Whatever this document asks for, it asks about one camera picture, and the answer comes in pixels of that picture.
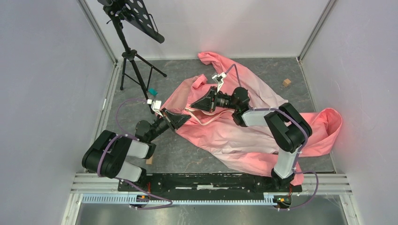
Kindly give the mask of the pink zip jacket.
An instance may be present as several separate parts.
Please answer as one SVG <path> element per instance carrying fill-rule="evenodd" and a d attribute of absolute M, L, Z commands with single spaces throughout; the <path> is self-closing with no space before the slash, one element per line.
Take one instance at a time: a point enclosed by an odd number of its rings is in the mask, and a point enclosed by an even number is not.
<path fill-rule="evenodd" d="M 236 69 L 229 71 L 234 64 L 232 59 L 215 52 L 201 52 L 198 58 L 203 64 L 211 64 L 217 73 L 227 72 L 222 92 L 232 94 L 239 85 L 246 88 L 251 107 L 275 108 L 286 102 L 247 67 L 238 64 Z M 208 113 L 192 108 L 192 103 L 203 97 L 210 86 L 204 75 L 186 79 L 163 104 L 169 111 L 190 115 L 177 133 L 210 152 L 230 169 L 269 177 L 277 163 L 279 147 L 268 127 L 238 126 L 230 109 L 218 108 Z M 302 117 L 313 133 L 301 156 L 329 154 L 342 127 L 342 116 L 335 109 L 326 108 L 317 113 L 304 112 Z"/>

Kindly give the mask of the black perforated music stand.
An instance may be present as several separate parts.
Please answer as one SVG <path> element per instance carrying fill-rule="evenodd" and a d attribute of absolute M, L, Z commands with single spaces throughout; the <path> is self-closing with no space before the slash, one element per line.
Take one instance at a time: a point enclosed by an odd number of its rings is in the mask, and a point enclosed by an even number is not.
<path fill-rule="evenodd" d="M 159 33 L 152 14 L 147 11 L 142 0 L 98 0 L 98 3 L 102 5 L 103 11 L 109 17 L 110 22 L 113 24 L 113 27 L 124 47 L 124 52 L 122 53 L 123 61 L 120 90 L 124 90 L 124 80 L 127 77 L 140 86 L 145 98 L 148 99 L 152 72 L 156 71 L 163 77 L 167 77 L 167 75 L 152 63 L 140 56 L 137 50 L 129 47 L 123 32 L 122 21 L 127 21 L 129 24 L 133 25 L 135 28 L 159 44 L 164 43 L 164 36 Z M 135 62 L 136 58 L 140 59 L 150 67 L 150 73 L 147 82 L 143 80 L 143 77 L 137 67 Z"/>

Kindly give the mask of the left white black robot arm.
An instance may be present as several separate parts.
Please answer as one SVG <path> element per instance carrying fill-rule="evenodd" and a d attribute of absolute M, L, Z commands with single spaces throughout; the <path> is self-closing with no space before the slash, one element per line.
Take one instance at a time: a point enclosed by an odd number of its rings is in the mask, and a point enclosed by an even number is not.
<path fill-rule="evenodd" d="M 161 117 L 153 123 L 141 120 L 136 125 L 134 136 L 117 135 L 103 130 L 82 158 L 82 166 L 100 177 L 129 180 L 136 191 L 147 186 L 146 170 L 126 161 L 126 157 L 149 159 L 155 152 L 153 140 L 166 130 L 177 131 L 190 115 L 174 113 L 166 108 L 160 110 Z"/>

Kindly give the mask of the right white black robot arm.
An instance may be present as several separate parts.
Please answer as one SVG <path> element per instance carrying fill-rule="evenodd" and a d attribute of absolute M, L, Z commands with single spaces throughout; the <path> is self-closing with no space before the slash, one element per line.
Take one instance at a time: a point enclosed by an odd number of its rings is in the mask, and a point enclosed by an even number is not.
<path fill-rule="evenodd" d="M 284 103 L 278 108 L 252 108 L 249 102 L 248 91 L 243 87 L 235 88 L 228 95 L 212 86 L 190 106 L 209 113 L 217 107 L 232 109 L 233 121 L 238 126 L 268 127 L 280 148 L 277 163 L 271 170 L 271 186 L 276 191 L 284 191 L 294 179 L 299 153 L 312 135 L 312 129 L 290 103 Z"/>

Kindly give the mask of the small teal block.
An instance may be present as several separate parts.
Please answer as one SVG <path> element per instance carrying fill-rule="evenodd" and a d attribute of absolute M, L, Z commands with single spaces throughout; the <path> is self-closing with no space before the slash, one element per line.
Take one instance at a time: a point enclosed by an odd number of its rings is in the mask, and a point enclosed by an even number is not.
<path fill-rule="evenodd" d="M 153 95 L 153 96 L 157 96 L 157 95 L 158 95 L 158 91 L 156 91 L 155 89 L 152 89 L 152 88 L 150 88 L 150 89 L 148 90 L 148 92 L 149 92 L 151 95 Z"/>

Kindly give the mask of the long wooden block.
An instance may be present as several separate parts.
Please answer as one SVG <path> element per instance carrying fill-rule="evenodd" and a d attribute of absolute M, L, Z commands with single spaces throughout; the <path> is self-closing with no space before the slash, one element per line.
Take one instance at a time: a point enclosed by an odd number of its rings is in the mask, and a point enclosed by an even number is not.
<path fill-rule="evenodd" d="M 145 163 L 147 165 L 152 165 L 153 164 L 153 156 L 151 156 L 149 159 L 147 159 Z"/>

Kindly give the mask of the small wooden cube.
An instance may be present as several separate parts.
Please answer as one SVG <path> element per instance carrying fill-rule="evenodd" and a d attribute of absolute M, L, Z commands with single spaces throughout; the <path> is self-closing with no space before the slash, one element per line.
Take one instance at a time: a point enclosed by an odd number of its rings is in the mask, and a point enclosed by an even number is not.
<path fill-rule="evenodd" d="M 289 87 L 291 85 L 291 80 L 290 79 L 285 79 L 282 84 L 283 84 L 284 87 Z"/>

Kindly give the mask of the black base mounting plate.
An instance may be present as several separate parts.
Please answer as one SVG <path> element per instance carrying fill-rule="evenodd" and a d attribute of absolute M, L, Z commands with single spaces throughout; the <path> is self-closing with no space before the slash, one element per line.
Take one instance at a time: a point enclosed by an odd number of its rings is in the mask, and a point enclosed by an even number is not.
<path fill-rule="evenodd" d="M 271 177 L 247 173 L 148 173 L 139 188 L 176 200 L 262 200 L 264 193 L 300 192 L 300 185 L 277 186 Z"/>

